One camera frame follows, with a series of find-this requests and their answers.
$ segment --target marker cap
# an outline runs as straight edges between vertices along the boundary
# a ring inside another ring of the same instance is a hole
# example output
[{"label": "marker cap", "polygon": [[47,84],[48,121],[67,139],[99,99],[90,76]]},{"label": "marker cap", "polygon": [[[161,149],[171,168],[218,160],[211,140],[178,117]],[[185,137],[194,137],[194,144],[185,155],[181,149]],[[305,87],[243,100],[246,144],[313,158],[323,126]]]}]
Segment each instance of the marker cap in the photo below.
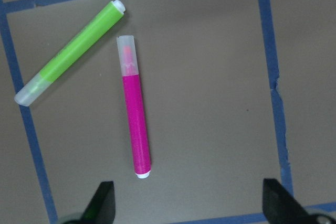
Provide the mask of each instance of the marker cap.
[{"label": "marker cap", "polygon": [[139,74],[137,54],[133,35],[123,35],[117,38],[120,67],[122,76],[133,76]]},{"label": "marker cap", "polygon": [[14,97],[14,100],[23,106],[29,106],[39,97],[52,82],[45,80],[37,73]]}]

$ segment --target white end cap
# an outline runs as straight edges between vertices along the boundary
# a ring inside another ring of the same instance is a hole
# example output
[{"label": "white end cap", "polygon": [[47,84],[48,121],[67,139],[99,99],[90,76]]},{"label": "white end cap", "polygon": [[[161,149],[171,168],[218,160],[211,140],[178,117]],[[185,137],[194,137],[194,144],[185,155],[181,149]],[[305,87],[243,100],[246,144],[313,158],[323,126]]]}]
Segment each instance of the white end cap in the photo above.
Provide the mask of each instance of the white end cap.
[{"label": "white end cap", "polygon": [[126,8],[120,0],[111,1],[111,3],[120,11],[121,14],[124,14]]},{"label": "white end cap", "polygon": [[147,172],[147,173],[144,173],[144,174],[137,174],[136,173],[136,175],[137,175],[137,177],[138,178],[147,178],[148,176],[149,176],[149,173],[150,173],[151,171],[149,171],[149,172]]}]

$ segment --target marker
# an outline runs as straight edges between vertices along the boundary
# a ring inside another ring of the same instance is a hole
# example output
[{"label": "marker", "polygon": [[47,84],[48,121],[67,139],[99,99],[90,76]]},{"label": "marker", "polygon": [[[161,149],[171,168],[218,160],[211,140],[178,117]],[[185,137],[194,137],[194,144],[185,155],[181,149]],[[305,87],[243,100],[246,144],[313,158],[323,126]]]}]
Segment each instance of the marker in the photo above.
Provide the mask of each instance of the marker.
[{"label": "marker", "polygon": [[60,52],[48,62],[14,97],[23,106],[34,102],[58,77],[120,20],[125,7],[111,1]]},{"label": "marker", "polygon": [[120,36],[117,38],[117,45],[131,136],[134,171],[138,178],[147,178],[151,171],[151,160],[134,37],[132,35]]}]

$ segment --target pink highlighter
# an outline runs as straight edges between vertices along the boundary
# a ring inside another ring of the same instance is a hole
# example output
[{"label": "pink highlighter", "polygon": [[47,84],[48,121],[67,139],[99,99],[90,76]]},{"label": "pink highlighter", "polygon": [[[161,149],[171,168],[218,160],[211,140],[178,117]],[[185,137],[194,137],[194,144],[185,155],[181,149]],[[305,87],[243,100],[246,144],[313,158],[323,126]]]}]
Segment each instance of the pink highlighter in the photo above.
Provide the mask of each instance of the pink highlighter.
[{"label": "pink highlighter", "polygon": [[130,128],[134,171],[138,178],[147,178],[151,171],[151,160],[134,36],[119,36],[117,44]]}]

